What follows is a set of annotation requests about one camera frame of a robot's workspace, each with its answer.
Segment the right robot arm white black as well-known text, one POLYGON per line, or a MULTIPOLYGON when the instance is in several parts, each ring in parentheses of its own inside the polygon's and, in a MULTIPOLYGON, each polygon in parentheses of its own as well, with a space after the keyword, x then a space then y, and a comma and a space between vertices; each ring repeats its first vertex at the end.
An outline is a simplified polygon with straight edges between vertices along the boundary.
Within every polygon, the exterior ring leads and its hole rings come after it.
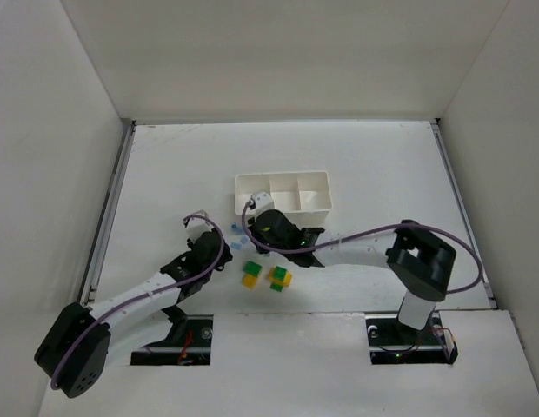
POLYGON ((299 228, 274 208, 250 219, 243 213, 241 222, 258 252, 277 253, 301 268, 351 265, 392 271, 406 288, 397 314, 405 327, 423 330, 448 293, 456 250, 417 222, 352 236, 299 228))

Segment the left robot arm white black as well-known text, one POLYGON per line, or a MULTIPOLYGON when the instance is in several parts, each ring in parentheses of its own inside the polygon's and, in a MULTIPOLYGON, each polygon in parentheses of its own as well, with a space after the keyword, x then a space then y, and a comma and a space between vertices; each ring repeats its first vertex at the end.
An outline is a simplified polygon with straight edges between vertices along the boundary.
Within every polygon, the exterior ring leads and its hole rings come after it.
POLYGON ((61 310, 34 355, 52 389, 76 398, 119 357, 151 343, 190 338, 188 316, 178 305, 223 270, 232 254, 215 230, 188 247, 124 293, 93 306, 72 302, 61 310))

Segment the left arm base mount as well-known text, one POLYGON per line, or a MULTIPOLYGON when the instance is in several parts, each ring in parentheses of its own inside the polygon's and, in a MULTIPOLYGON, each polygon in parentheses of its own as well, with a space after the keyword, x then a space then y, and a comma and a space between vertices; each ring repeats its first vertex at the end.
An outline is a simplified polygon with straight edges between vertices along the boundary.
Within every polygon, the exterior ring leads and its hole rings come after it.
POLYGON ((213 340, 212 314, 186 314, 177 306, 162 310, 171 327, 163 339, 134 351, 131 366, 209 366, 213 340))

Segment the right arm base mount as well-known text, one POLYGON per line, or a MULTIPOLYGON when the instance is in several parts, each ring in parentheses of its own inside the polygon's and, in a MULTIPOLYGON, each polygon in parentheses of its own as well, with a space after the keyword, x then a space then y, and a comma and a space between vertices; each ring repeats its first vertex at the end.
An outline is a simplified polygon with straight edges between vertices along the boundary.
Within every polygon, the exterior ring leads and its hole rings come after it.
POLYGON ((423 330, 401 324, 394 314, 365 317, 372 365, 453 365, 459 351, 450 329, 433 313, 423 330))

